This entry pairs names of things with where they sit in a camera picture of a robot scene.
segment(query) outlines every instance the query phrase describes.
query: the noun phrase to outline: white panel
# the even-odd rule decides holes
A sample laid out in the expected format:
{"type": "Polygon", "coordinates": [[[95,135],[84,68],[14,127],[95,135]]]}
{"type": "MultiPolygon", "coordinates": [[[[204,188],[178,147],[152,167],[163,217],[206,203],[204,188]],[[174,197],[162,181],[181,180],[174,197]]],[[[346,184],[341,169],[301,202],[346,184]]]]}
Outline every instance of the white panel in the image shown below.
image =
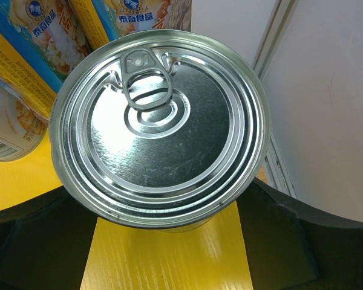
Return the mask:
{"type": "Polygon", "coordinates": [[[253,65],[275,0],[192,0],[192,32],[228,45],[253,65]]]}
{"type": "Polygon", "coordinates": [[[263,83],[298,199],[363,221],[363,0],[299,1],[263,83]]]}

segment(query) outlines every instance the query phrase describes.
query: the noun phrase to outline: yellow shelf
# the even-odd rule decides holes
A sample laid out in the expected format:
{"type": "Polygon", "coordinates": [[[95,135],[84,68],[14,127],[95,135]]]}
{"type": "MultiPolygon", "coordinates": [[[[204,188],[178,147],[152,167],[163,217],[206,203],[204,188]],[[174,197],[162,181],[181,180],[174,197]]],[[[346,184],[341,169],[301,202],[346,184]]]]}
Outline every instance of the yellow shelf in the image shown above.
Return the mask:
{"type": "Polygon", "coordinates": [[[253,289],[236,203],[184,233],[98,218],[80,289],[253,289]]]}
{"type": "Polygon", "coordinates": [[[48,132],[27,156],[0,162],[0,210],[12,207],[61,186],[51,160],[48,132]]]}

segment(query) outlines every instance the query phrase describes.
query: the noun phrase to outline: yellow nutrition label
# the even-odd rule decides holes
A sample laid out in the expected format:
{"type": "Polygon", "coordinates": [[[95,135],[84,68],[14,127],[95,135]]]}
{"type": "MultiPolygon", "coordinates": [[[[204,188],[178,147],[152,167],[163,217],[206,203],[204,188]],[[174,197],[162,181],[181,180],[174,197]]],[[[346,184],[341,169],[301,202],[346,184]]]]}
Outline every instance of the yellow nutrition label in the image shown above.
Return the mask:
{"type": "Polygon", "coordinates": [[[55,92],[0,34],[0,78],[33,110],[49,118],[55,92]]]}
{"type": "Polygon", "coordinates": [[[82,29],[92,49],[96,50],[98,47],[107,44],[109,42],[108,36],[91,0],[71,0],[70,4],[82,24],[82,29]]]}

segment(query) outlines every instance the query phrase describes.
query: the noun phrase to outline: silver can lid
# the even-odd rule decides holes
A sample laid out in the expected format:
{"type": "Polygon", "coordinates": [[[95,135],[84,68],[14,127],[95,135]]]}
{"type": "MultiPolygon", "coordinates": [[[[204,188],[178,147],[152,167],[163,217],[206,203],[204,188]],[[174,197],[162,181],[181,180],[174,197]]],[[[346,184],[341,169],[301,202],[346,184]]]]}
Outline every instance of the silver can lid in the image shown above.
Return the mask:
{"type": "Polygon", "coordinates": [[[208,218],[251,183],[270,120],[260,81],[211,38],[175,30],[99,48],[66,79],[50,121],[68,192],[101,217],[141,228],[208,218]]]}

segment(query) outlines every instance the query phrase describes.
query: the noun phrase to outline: can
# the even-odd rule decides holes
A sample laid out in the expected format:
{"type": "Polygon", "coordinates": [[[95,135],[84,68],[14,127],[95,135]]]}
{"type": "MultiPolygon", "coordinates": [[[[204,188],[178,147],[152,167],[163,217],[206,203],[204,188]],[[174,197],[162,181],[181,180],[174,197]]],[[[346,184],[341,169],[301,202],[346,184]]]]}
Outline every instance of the can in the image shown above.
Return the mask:
{"type": "Polygon", "coordinates": [[[192,0],[70,0],[95,50],[127,34],[152,29],[191,31],[192,0]]]}
{"type": "Polygon", "coordinates": [[[139,228],[201,222],[252,182],[270,118],[258,77],[222,43],[150,30],[108,43],[66,79],[49,124],[68,192],[139,228]]]}
{"type": "Polygon", "coordinates": [[[31,152],[46,126],[19,100],[0,86],[0,161],[12,161],[31,152]]]}
{"type": "Polygon", "coordinates": [[[66,0],[0,0],[0,79],[45,119],[89,52],[66,0]]]}

